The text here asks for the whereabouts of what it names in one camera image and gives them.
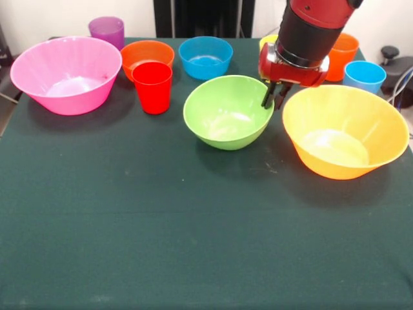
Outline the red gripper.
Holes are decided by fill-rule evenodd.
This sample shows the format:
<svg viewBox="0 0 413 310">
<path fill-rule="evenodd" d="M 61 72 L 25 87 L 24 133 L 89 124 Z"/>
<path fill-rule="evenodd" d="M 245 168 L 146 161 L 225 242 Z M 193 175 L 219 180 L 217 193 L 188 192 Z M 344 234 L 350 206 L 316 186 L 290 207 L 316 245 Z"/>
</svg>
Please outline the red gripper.
<svg viewBox="0 0 413 310">
<path fill-rule="evenodd" d="M 321 65 L 316 68 L 301 68 L 282 60 L 276 54 L 275 43 L 265 43 L 260 51 L 258 71 L 261 78 L 272 81 L 269 83 L 261 106 L 269 109 L 274 100 L 274 108 L 280 109 L 287 94 L 291 89 L 291 84 L 298 84 L 302 87 L 317 87 L 324 82 L 329 69 L 330 60 L 326 56 Z M 283 83 L 281 90 L 274 97 L 275 83 Z"/>
</svg>

